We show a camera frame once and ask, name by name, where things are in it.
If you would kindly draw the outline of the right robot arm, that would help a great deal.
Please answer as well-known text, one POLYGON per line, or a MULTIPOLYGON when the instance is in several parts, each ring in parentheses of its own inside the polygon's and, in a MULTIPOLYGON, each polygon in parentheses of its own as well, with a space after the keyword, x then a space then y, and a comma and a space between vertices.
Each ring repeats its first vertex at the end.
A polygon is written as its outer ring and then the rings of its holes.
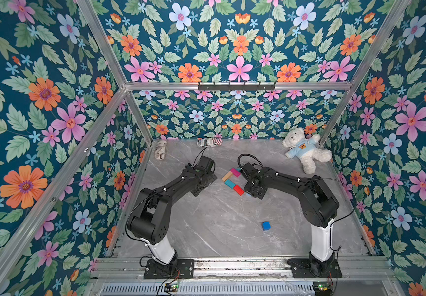
POLYGON ((240 173, 247 183, 245 192, 263 199, 269 189, 287 193, 298 199, 301 211, 312 229, 310 260, 326 263, 337 259, 341 247, 333 247, 333 228, 354 213, 338 218, 340 203, 326 184, 326 178, 318 175, 300 178, 280 173, 263 163, 252 154, 240 154, 237 158, 240 173))

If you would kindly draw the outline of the red rectangular block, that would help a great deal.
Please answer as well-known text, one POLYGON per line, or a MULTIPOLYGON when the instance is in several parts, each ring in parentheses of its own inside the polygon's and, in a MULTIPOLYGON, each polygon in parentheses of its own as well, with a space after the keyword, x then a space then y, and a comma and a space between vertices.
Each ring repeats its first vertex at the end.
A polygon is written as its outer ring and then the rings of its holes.
POLYGON ((243 196, 245 194, 244 190, 239 187, 238 185, 235 185, 233 190, 239 195, 239 196, 243 196))

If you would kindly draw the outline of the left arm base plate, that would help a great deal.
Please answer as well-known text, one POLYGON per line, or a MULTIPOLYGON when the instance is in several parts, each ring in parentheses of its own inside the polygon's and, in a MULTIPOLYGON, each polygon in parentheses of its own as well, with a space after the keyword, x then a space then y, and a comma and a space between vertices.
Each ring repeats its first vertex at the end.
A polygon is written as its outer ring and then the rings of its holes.
POLYGON ((153 259, 147 261, 144 279, 192 279, 194 273, 193 259, 175 259, 169 265, 163 265, 153 259))

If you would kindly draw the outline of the magenta rectangular block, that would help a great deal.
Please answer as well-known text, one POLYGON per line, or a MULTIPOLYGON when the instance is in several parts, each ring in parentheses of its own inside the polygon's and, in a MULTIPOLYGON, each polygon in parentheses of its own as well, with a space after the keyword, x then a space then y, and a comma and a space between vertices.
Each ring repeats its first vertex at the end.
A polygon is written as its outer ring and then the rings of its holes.
POLYGON ((239 171, 237 171, 237 169, 235 169, 235 168, 232 168, 230 170, 230 172, 236 177, 239 177, 241 175, 241 173, 239 171))

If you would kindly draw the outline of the dark blue small block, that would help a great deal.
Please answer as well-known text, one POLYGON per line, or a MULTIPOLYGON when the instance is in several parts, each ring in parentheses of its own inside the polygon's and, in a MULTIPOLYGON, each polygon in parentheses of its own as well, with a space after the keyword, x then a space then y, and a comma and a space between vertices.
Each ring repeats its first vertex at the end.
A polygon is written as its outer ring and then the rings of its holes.
POLYGON ((262 229, 263 229, 264 231, 268 231, 268 230, 270 230, 270 229, 271 229, 271 225, 270 225, 270 223, 269 223, 269 222, 263 222, 263 223, 262 223, 262 229))

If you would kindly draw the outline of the teal rectangular block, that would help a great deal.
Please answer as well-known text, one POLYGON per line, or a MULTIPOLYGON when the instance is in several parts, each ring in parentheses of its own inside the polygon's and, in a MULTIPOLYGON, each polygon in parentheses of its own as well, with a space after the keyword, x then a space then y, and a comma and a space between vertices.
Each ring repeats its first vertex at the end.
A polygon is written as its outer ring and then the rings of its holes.
POLYGON ((229 179, 225 180, 225 184, 231 189, 234 189, 236 186, 236 184, 229 179))

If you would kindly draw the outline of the natural wood block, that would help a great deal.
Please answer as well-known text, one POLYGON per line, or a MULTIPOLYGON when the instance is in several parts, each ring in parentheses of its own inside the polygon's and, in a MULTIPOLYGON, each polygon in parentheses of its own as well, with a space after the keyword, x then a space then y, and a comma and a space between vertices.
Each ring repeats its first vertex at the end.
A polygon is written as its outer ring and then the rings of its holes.
POLYGON ((226 180, 228 180, 231 176, 233 175, 232 171, 228 171, 222 178, 223 182, 226 182, 226 180))

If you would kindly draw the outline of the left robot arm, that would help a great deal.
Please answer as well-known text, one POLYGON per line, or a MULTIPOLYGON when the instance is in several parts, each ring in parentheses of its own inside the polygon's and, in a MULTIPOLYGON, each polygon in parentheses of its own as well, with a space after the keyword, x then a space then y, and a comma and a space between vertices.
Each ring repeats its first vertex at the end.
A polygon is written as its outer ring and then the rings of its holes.
POLYGON ((177 252, 167 237, 172 207, 188 193, 197 197, 216 179, 215 162, 201 156, 197 164, 187 164, 180 176, 166 185, 142 189, 125 223, 127 234, 144 243, 156 263, 173 265, 177 252))

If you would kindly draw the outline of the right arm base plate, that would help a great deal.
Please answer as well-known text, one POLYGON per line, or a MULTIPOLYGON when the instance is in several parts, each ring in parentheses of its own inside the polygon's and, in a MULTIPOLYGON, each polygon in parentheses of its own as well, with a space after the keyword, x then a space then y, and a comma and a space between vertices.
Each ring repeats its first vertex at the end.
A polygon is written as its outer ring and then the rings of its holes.
POLYGON ((342 271, 334 256, 325 262, 315 259, 289 259, 287 264, 291 267, 294 278, 342 278, 342 271))

